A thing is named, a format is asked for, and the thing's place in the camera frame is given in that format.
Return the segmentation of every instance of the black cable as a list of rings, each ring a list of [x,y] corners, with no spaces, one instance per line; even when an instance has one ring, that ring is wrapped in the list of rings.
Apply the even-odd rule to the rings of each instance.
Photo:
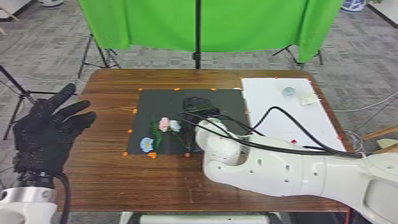
[[[220,119],[225,118],[224,120],[232,121],[247,132],[254,132],[257,135],[264,136],[263,133],[257,130],[252,130],[252,127],[227,115],[220,114],[216,118]]]
[[[289,154],[298,154],[298,155],[332,155],[330,152],[314,152],[314,151],[302,151],[302,150],[293,150],[293,149],[284,149],[284,148],[279,148],[279,147],[273,147],[273,146],[266,146],[266,145],[261,145],[254,142],[248,142],[241,139],[236,139],[231,134],[229,136],[222,135],[220,133],[216,133],[213,130],[209,130],[206,127],[202,127],[200,125],[197,125],[192,121],[181,119],[183,122],[190,123],[195,127],[202,128],[208,132],[211,132],[215,135],[218,135],[222,138],[227,138],[231,139],[232,141],[236,141],[241,145],[252,147],[252,148],[259,148],[259,149],[264,149],[268,151],[273,151],[273,152],[280,152],[280,153],[289,153]]]
[[[3,169],[1,171],[0,171],[0,174],[9,170],[9,169],[12,169],[14,167],[9,167],[7,169]]]
[[[14,94],[19,96],[19,93],[16,92],[16,90],[12,89],[12,87],[7,85],[7,83],[0,80],[0,83],[3,84],[3,86],[10,89],[10,91],[14,92]]]
[[[190,112],[181,112],[177,115],[181,115],[181,114],[188,114],[190,116],[193,116],[193,117],[197,117],[197,118],[200,118],[202,120],[206,120],[208,121],[208,123],[211,123],[213,124],[213,126],[222,130],[222,132],[225,133],[225,135],[229,136],[229,138],[232,138],[232,135],[229,134],[229,132],[225,131],[225,129],[215,124],[215,122],[213,121],[209,121],[208,120],[208,118],[206,117],[202,117],[200,115],[197,115],[197,114],[193,114],[193,113],[190,113]]]
[[[65,198],[64,198],[64,211],[60,215],[60,224],[67,224],[69,212],[71,212],[71,185],[65,174],[55,174],[53,177],[58,179],[64,185]]]
[[[291,120],[295,121],[295,124],[298,125],[298,127],[300,127],[304,133],[311,136],[311,139],[314,140],[314,142],[318,142],[320,145],[323,145],[323,143],[318,141],[318,139],[312,137],[311,133],[307,132],[305,128],[302,127],[302,125],[300,125],[298,121],[295,120],[293,116],[291,116],[291,115],[288,114],[288,112],[282,110],[282,108],[279,108],[279,107],[272,107],[272,108],[273,108],[273,109],[279,109],[279,110],[282,111],[282,113],[286,114],[286,116],[288,116],[288,117],[291,118]],[[213,134],[216,134],[220,137],[224,137],[224,138],[234,140],[241,145],[245,145],[245,146],[248,146],[248,147],[254,147],[254,148],[259,148],[259,149],[275,151],[275,152],[298,154],[298,155],[334,155],[334,154],[337,154],[337,155],[341,155],[341,156],[348,156],[348,157],[353,157],[353,158],[360,158],[360,157],[362,157],[362,156],[357,155],[357,154],[352,154],[352,153],[346,153],[346,152],[337,151],[336,149],[332,149],[332,148],[327,147],[325,145],[323,145],[323,146],[325,146],[327,148],[318,148],[318,147],[312,147],[312,146],[305,146],[305,147],[304,147],[304,148],[309,148],[309,149],[314,149],[314,150],[321,150],[323,152],[300,151],[300,150],[284,149],[284,148],[279,148],[279,147],[273,147],[273,146],[264,146],[264,145],[261,145],[261,144],[257,144],[257,143],[254,143],[254,142],[248,142],[248,141],[245,141],[245,140],[241,140],[241,139],[236,139],[236,138],[231,136],[229,132],[224,130],[224,128],[222,128],[222,127],[220,127],[220,126],[218,126],[218,125],[216,125],[216,124],[215,124],[215,123],[213,123],[202,116],[199,116],[197,114],[192,114],[192,113],[188,113],[188,112],[183,112],[183,113],[179,113],[179,114],[188,114],[188,115],[199,117],[202,120],[206,120],[206,121],[211,123],[211,125],[224,131],[224,133],[227,134],[227,136],[220,135],[215,131],[211,131],[208,128],[204,128],[200,125],[197,125],[193,122],[190,122],[188,120],[183,119],[183,121],[184,121],[186,123],[190,123],[195,127],[200,127],[206,131],[209,131],[209,132],[211,132]]]
[[[1,171],[0,171],[0,174],[7,171],[7,170],[10,170],[14,167],[9,167],[7,169],[3,169]],[[1,189],[5,189],[7,187],[5,187],[5,185],[3,185],[3,181],[1,181],[1,176],[0,176],[0,186],[1,186]]]
[[[293,121],[296,127],[300,128],[304,134],[307,135],[309,139],[311,139],[312,142],[320,145],[320,147],[323,148],[323,150],[325,150],[327,152],[332,152],[334,154],[339,154],[339,155],[348,155],[350,157],[355,157],[355,158],[360,158],[360,157],[362,157],[360,155],[357,155],[357,154],[353,154],[353,153],[341,152],[339,150],[336,150],[334,148],[330,148],[330,147],[320,142],[320,140],[314,138],[312,134],[309,133],[307,129],[304,128],[300,122],[296,121],[296,119],[293,118],[293,116],[289,115],[289,113],[286,112],[286,110],[284,110],[280,107],[277,107],[277,106],[273,106],[273,107],[268,109],[268,111],[266,111],[266,113],[264,113],[264,115],[263,115],[263,117],[261,117],[261,119],[259,119],[259,121],[257,121],[257,124],[254,125],[252,129],[257,128],[257,126],[259,126],[259,124],[263,123],[264,118],[266,118],[266,116],[268,116],[268,114],[270,114],[270,112],[272,112],[273,109],[279,110],[279,111],[282,112],[282,114],[286,115],[286,117],[288,117],[289,120]]]

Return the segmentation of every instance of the wooden table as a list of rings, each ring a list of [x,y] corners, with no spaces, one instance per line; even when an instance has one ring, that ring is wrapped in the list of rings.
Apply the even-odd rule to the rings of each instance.
[[[65,167],[73,211],[346,211],[343,204],[320,197],[277,198],[213,183],[202,174],[199,155],[192,158],[160,155],[154,160],[144,155],[122,157],[138,88],[236,88],[241,87],[240,78],[248,77],[311,79],[344,147],[352,151],[320,87],[304,71],[101,69],[80,96],[90,100],[97,120],[76,140]]]

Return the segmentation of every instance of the black glove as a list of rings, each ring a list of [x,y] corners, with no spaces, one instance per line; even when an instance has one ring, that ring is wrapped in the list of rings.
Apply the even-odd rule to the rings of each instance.
[[[67,84],[48,100],[39,99],[14,125],[16,172],[62,173],[74,139],[96,120],[94,112],[74,115],[89,107],[89,101],[74,103],[53,113],[74,91],[76,86]]]

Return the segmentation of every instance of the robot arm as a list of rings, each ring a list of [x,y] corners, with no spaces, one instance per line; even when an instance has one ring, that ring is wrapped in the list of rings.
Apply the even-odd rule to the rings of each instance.
[[[74,115],[89,107],[89,101],[74,103],[55,112],[74,91],[76,87],[69,84],[48,100],[37,100],[14,126],[14,170],[19,178],[16,187],[0,194],[0,223],[49,224],[57,211],[53,177],[60,179],[69,192],[62,167],[74,139],[96,120],[94,112]],[[60,223],[67,223],[67,212]]]
[[[209,120],[225,130],[222,122],[215,118]],[[224,134],[206,120],[199,126]],[[373,223],[398,223],[398,153],[346,158],[266,151],[241,146],[200,127],[195,128],[195,140],[204,150],[202,170],[211,181],[270,196],[330,198],[359,211]],[[263,145],[307,150],[264,136],[243,138]]]

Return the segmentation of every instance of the wall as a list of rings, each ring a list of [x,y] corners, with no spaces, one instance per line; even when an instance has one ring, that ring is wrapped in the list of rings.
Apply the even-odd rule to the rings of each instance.
[[[380,4],[371,4],[371,6],[398,24],[398,0],[383,0]]]
[[[14,14],[19,8],[26,5],[30,0],[0,0],[0,6],[7,9],[7,11]],[[0,10],[0,19],[9,18],[3,10]]]

